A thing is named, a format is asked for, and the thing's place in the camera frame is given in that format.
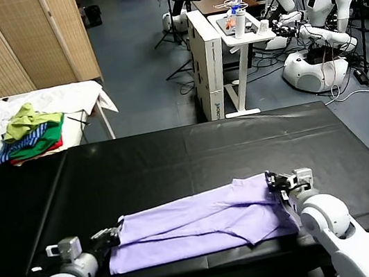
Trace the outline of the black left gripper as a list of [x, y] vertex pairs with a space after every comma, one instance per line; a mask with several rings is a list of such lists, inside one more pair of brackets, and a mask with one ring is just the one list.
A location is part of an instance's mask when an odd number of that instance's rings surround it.
[[120, 221], [115, 227], [103, 228], [90, 237], [90, 254], [96, 260], [102, 261], [114, 246], [121, 243], [120, 233], [123, 228], [123, 222]]

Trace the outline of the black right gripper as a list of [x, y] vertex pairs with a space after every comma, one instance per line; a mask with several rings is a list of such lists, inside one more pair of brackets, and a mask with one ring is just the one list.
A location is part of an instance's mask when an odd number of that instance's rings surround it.
[[269, 192], [280, 192], [282, 200], [289, 199], [289, 193], [298, 184], [298, 178], [294, 174], [276, 174], [269, 170], [264, 174]]

